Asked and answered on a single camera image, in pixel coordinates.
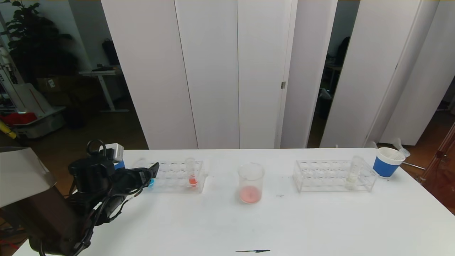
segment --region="cup rim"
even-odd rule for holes
[[[245,177],[244,175],[242,175],[242,174],[241,174],[242,168],[243,168],[243,167],[246,167],[246,166],[248,166],[248,165],[255,165],[255,166],[259,167],[259,170],[260,170],[260,172],[261,172],[261,173],[260,173],[260,176],[257,177],[257,178],[255,178],[255,179],[248,179],[247,177]],[[240,176],[242,179],[249,180],[249,181],[254,181],[254,180],[262,179],[262,178],[264,177],[264,175],[265,175],[265,170],[264,170],[264,167],[263,167],[261,164],[250,162],[250,163],[245,163],[245,164],[240,165],[240,166],[238,167],[237,173],[238,173],[238,176]]]

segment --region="green leaves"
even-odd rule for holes
[[[18,8],[13,19],[6,23],[12,40],[9,42],[10,55],[17,68],[25,77],[34,78],[34,70],[45,70],[46,74],[73,74],[77,70],[78,60],[66,50],[68,42],[73,40],[70,34],[61,34],[54,22],[43,17],[39,3],[24,6],[17,0],[0,0]]]

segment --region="red object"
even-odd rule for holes
[[[32,121],[35,121],[37,118],[36,118],[35,113],[25,113],[25,114],[12,113],[12,114],[7,115],[6,117],[1,117],[1,119],[7,125],[14,126],[15,124],[30,123]]]
[[[261,199],[261,192],[255,186],[246,186],[240,189],[240,200],[247,204],[254,204]]]

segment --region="white table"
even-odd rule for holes
[[[128,109],[115,109],[114,102],[112,102],[111,95],[107,90],[106,82],[104,81],[103,76],[118,76],[123,74],[121,69],[116,68],[113,70],[104,70],[104,71],[81,71],[79,75],[85,77],[97,77],[100,81],[101,88],[103,89],[104,97],[106,98],[107,104],[109,104],[110,110],[102,110],[101,112],[128,112]]]
[[[373,191],[298,194],[297,159],[350,159],[373,164],[377,149],[126,150],[137,159],[193,156],[210,168],[202,194],[142,193],[112,223],[95,228],[81,256],[453,256],[455,217],[399,168]],[[263,198],[238,201],[237,167],[266,169]],[[36,256],[24,244],[15,256]]]

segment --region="white partition panel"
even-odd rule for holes
[[[174,2],[101,2],[149,149],[197,148]]]
[[[320,147],[364,145],[419,5],[417,0],[360,2]]]
[[[282,148],[307,145],[336,7],[337,0],[298,1]]]
[[[440,1],[430,30],[380,142],[415,145],[455,75],[455,2]]]
[[[293,0],[238,0],[240,148],[274,148]]]
[[[175,0],[199,149],[239,148],[236,0]]]

